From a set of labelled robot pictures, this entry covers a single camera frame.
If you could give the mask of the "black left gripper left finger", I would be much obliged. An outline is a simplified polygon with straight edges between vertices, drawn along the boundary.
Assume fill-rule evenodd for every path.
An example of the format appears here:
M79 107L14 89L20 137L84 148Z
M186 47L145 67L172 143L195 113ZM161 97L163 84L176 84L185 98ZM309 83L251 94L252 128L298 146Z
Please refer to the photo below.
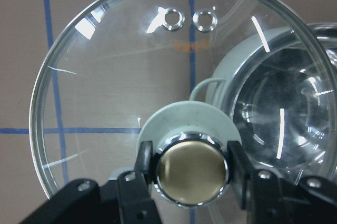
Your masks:
M138 149L134 169L99 186L81 178L69 182L23 223L157 223L158 209L149 192L153 143Z

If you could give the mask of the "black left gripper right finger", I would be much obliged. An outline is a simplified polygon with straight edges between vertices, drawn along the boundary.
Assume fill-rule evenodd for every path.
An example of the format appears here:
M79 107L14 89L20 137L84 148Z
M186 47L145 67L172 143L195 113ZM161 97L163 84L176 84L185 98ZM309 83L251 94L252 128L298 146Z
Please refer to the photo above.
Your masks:
M336 223L336 184L306 176L293 185L253 166L238 141L227 143L230 184L248 223Z

